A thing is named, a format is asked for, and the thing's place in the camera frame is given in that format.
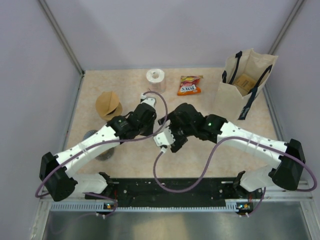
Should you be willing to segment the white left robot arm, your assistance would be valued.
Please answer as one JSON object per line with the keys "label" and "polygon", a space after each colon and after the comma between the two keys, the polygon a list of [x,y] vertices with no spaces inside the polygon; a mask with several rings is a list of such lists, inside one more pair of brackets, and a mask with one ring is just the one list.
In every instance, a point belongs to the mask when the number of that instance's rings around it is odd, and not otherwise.
{"label": "white left robot arm", "polygon": [[128,116],[115,116],[100,130],[77,145],[42,156],[39,178],[55,202],[72,194],[94,193],[109,198],[114,191],[104,173],[79,174],[91,160],[116,146],[144,138],[153,133],[156,115],[155,99],[146,98]]}

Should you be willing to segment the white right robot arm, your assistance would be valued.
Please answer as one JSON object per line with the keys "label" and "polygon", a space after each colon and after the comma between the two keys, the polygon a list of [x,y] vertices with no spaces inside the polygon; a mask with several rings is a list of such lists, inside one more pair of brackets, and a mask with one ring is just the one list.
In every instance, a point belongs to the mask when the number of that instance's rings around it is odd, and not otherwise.
{"label": "white right robot arm", "polygon": [[266,166],[254,171],[242,171],[233,183],[233,192],[245,198],[251,192],[276,185],[296,191],[306,158],[302,144],[295,139],[289,142],[272,140],[244,130],[226,118],[202,115],[193,105],[180,104],[167,116],[169,129],[175,139],[170,146],[173,153],[187,142],[188,137],[215,144],[225,144],[263,160]]}

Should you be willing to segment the brown paper coffee filter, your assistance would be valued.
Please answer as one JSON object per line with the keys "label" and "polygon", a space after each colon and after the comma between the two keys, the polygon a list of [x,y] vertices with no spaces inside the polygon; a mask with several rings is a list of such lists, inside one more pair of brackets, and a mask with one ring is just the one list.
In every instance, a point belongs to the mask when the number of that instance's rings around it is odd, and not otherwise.
{"label": "brown paper coffee filter", "polygon": [[104,91],[95,101],[95,108],[100,117],[114,112],[120,104],[119,97],[114,91]]}

